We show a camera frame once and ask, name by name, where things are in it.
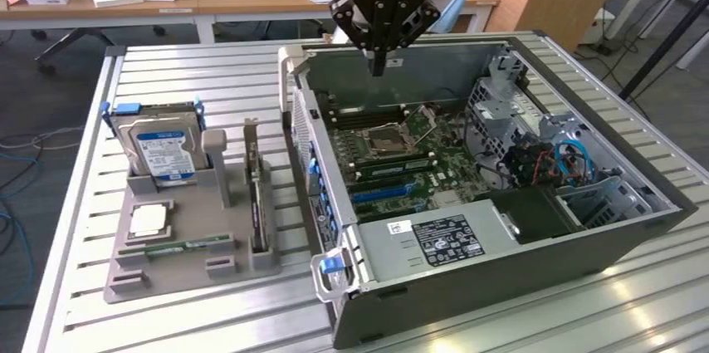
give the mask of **office chair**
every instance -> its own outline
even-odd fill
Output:
[[[47,40],[47,32],[32,30],[30,31],[32,37],[38,41]],[[166,36],[166,28],[154,26],[154,33],[156,36]],[[98,27],[79,27],[74,29],[64,37],[55,43],[52,46],[44,50],[43,54],[38,58],[35,58],[36,62],[36,69],[43,73],[44,75],[55,75],[56,74],[56,68],[47,64],[47,60],[64,48],[70,46],[71,43],[76,42],[82,37],[84,36],[94,36],[96,37],[107,46],[115,46],[115,43],[108,39],[107,35],[103,34],[102,29]]]

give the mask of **white label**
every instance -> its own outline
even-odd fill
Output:
[[[180,181],[194,176],[192,155],[182,148],[187,142],[184,131],[143,133],[138,141],[154,177]]]
[[[183,14],[183,13],[187,13],[187,12],[192,12],[192,8],[162,8],[160,10],[158,10],[166,14]]]
[[[403,58],[391,58],[387,60],[387,67],[388,68],[399,68],[400,66],[404,66],[404,59]]]
[[[408,233],[411,231],[411,220],[403,220],[402,222],[387,223],[390,228],[390,234]]]

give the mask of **blue cable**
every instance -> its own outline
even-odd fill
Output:
[[[596,174],[596,172],[595,172],[595,162],[593,162],[593,160],[591,160],[591,156],[588,155],[587,147],[584,147],[584,144],[581,144],[579,141],[564,140],[561,143],[559,143],[555,146],[555,159],[556,159],[556,163],[559,164],[559,169],[561,169],[561,172],[564,174],[571,174],[571,172],[567,169],[567,165],[564,164],[564,161],[561,160],[561,146],[563,145],[572,145],[573,147],[576,147],[579,149],[579,151],[584,155],[584,158],[587,160],[587,166],[588,166],[588,169],[591,170],[591,181],[593,181],[593,177],[595,177],[595,174]]]
[[[7,155],[7,154],[0,154],[0,158],[6,158],[6,159],[10,159],[10,160],[27,160],[28,162],[32,162],[35,164],[35,167],[36,167],[32,179],[28,180],[26,185],[23,187],[20,187],[16,191],[14,191],[10,194],[0,194],[0,199],[7,199],[7,198],[12,198],[18,194],[20,194],[30,187],[30,185],[32,183],[35,183],[35,180],[36,180],[36,178],[40,175],[40,163],[39,163],[39,161],[35,158],[30,158],[30,157],[26,157],[26,156],[12,156],[12,155]]]
[[[12,222],[12,224],[15,225],[18,229],[18,233],[20,234],[20,239],[23,240],[24,253],[27,254],[27,260],[30,264],[30,272],[27,275],[27,280],[24,281],[24,285],[20,288],[18,288],[18,290],[6,299],[0,301],[0,306],[7,306],[32,287],[32,280],[35,279],[35,261],[32,260],[32,251],[30,250],[30,241],[27,239],[27,234],[24,233],[23,224],[18,222],[7,213],[0,213],[0,217],[7,218],[8,221]]]

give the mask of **black pole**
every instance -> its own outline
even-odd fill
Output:
[[[627,98],[633,93],[635,89],[640,86],[640,83],[647,78],[647,75],[651,73],[653,68],[657,66],[657,63],[665,56],[667,52],[673,48],[675,43],[681,38],[681,36],[685,34],[687,29],[692,26],[695,20],[700,17],[701,13],[705,11],[707,6],[709,6],[709,0],[697,0],[695,3],[692,9],[687,13],[685,17],[675,27],[673,31],[669,32],[667,35],[665,41],[660,44],[657,47],[657,50],[655,50],[655,53],[652,56],[647,59],[645,64],[643,65],[641,69],[637,71],[637,73],[633,76],[633,79],[628,82],[627,86],[623,88],[623,91],[619,94],[619,97],[623,100],[627,100]]]

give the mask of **blue pcie slot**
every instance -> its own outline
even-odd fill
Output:
[[[375,201],[378,199],[403,197],[411,194],[414,190],[414,183],[394,187],[391,189],[380,189],[379,191],[371,191],[368,193],[356,193],[352,195],[352,202],[363,203]]]

